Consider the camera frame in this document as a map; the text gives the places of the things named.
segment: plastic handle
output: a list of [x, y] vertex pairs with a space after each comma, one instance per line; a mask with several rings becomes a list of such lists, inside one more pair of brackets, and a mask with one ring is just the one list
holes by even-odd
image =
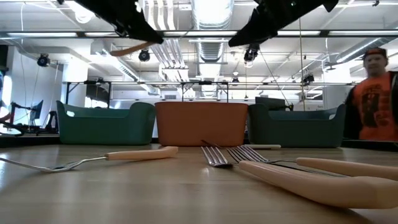
[[318, 203], [341, 208], [398, 207], [398, 182], [378, 177], [329, 177], [260, 162], [239, 167], [263, 180]]
[[246, 147], [250, 147], [252, 149], [280, 149], [280, 145], [257, 145], [257, 144], [247, 144], [244, 145]]
[[178, 152], [178, 147], [164, 147], [157, 150], [110, 152], [105, 154], [107, 160], [146, 160], [164, 159], [174, 156]]
[[133, 53], [133, 52], [136, 52], [137, 50], [141, 50], [141, 49], [144, 49], [144, 48], [146, 48], [146, 47], [149, 47], [149, 46], [151, 46], [151, 45], [153, 45], [153, 44], [155, 44], [155, 43], [152, 43], [152, 42], [145, 42], [145, 43], [143, 43], [143, 44], [139, 44], [139, 45], [137, 45], [137, 46], [133, 46], [133, 47], [130, 47], [130, 48], [128, 48], [128, 49], [124, 49], [124, 50], [113, 50], [113, 51], [111, 51], [111, 55], [113, 56], [113, 57], [121, 57], [121, 56], [125, 56], [125, 55], [128, 55], [128, 54], [131, 54], [131, 53]]
[[297, 164], [352, 177], [380, 177], [398, 181], [398, 167], [316, 158], [298, 158]]

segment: teal bin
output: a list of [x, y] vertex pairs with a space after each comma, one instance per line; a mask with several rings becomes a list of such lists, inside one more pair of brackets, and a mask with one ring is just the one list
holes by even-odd
[[57, 101], [64, 144], [146, 145], [152, 141], [155, 106], [137, 102], [129, 110], [80, 108]]
[[262, 104], [250, 105], [249, 141], [282, 147], [338, 147], [343, 141], [345, 111], [345, 105], [322, 111], [269, 111]]

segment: graphic print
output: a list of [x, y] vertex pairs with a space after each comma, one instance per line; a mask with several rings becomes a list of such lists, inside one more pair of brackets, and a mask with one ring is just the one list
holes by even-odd
[[389, 92], [381, 85], [369, 85], [361, 94], [363, 124], [369, 128], [387, 126], [390, 111]]

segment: orange t-shirt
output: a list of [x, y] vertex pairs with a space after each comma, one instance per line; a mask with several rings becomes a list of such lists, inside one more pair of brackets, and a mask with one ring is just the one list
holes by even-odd
[[354, 104], [359, 110], [362, 130], [359, 138], [373, 141], [398, 141], [398, 127], [391, 108], [391, 76], [367, 78], [355, 87]]

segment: wooden table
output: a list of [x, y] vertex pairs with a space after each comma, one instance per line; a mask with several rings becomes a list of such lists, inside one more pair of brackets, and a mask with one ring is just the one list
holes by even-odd
[[[109, 151], [157, 148], [35, 146], [0, 156], [53, 166]], [[359, 149], [260, 151], [269, 159], [319, 157], [397, 165], [398, 153]], [[240, 171], [205, 164], [199, 148], [176, 158], [145, 162], [95, 161], [76, 171], [41, 174], [0, 162], [0, 223], [397, 223], [398, 209], [327, 207], [261, 182]]]

